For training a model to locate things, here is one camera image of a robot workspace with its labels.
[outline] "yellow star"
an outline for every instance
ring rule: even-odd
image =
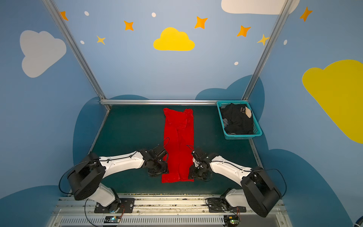
[[[64,20],[68,20],[68,18],[66,17],[66,11],[60,12],[60,14]]]
[[[240,32],[238,33],[237,37],[238,37],[238,36],[244,36],[244,37],[246,37],[247,32],[248,32],[248,30],[249,30],[250,28],[251,28],[251,27],[249,27],[249,28],[245,28],[245,27],[241,26],[241,30],[240,30]]]
[[[309,14],[311,14],[313,11],[308,10],[307,8],[305,9],[305,12],[303,13],[303,15],[301,15],[301,19],[304,19],[304,22],[306,21],[307,16],[309,16]]]
[[[262,35],[262,39],[260,40],[260,41],[258,41],[257,43],[259,43],[259,42],[261,42],[261,43],[263,43],[264,45],[265,45],[265,42],[266,42],[266,40],[268,40],[270,37],[265,37],[265,34],[263,34]]]
[[[130,23],[128,23],[128,22],[126,22],[126,21],[123,21],[123,22],[125,22],[125,24],[126,24],[125,30],[131,30],[131,31],[133,31],[133,30],[134,30],[134,29],[132,28],[132,24],[133,24],[133,22],[130,22]]]
[[[97,38],[98,38],[98,41],[97,41],[97,42],[101,42],[101,43],[105,44],[105,43],[103,42],[103,40],[104,40],[105,38],[100,38],[100,37],[98,37],[98,36],[97,36]]]
[[[194,28],[202,28],[204,29],[204,24],[207,21],[207,18],[201,19],[199,17],[197,17],[197,24],[195,25]]]

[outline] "metal vent grille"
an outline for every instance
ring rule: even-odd
[[[224,224],[223,217],[218,215],[170,215],[170,216],[124,216],[119,225],[207,225],[207,224]]]
[[[91,223],[102,226],[104,218],[88,217]],[[124,215],[119,226],[162,226],[162,225],[217,225],[224,224],[223,216],[219,215],[153,215],[153,216],[128,216]],[[90,226],[85,217],[64,216],[60,226]]]
[[[104,218],[88,218],[93,224],[103,224]],[[78,226],[78,225],[89,225],[90,223],[86,218],[66,218],[63,217],[60,221],[61,226]]]

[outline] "folded red clothing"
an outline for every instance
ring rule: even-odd
[[[164,114],[166,117],[164,146],[169,156],[167,161],[169,173],[162,175],[162,183],[194,181],[188,179],[193,156],[187,146],[194,146],[193,110],[185,109],[184,112],[179,112],[164,108]]]

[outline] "laundry basket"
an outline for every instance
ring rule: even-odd
[[[236,105],[237,104],[246,104],[246,106],[252,111],[251,106],[249,105],[249,103],[247,101],[244,101],[244,100],[222,100],[222,101],[217,101],[219,119],[221,120],[223,133],[224,133],[224,138],[226,138],[226,139],[252,139],[253,137],[262,135],[262,130],[261,130],[260,126],[258,125],[258,122],[257,122],[256,117],[254,116],[253,112],[252,112],[253,134],[229,135],[229,134],[226,133],[226,131],[224,130],[224,124],[223,124],[223,119],[222,119],[222,114],[221,114],[220,108],[221,108],[221,106],[226,106],[226,105],[229,105],[231,103],[236,104]]]

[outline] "dark green tabletop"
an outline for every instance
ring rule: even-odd
[[[242,166],[257,166],[248,140],[224,138],[215,106],[113,106],[93,152],[99,156],[114,156],[156,147],[163,141],[163,108],[177,111],[193,109],[195,147],[201,147],[206,153],[218,153]],[[221,194],[229,187],[240,188],[220,174],[213,174],[209,182],[161,183],[161,176],[149,177],[144,168],[115,173],[103,179],[102,183],[120,193]]]

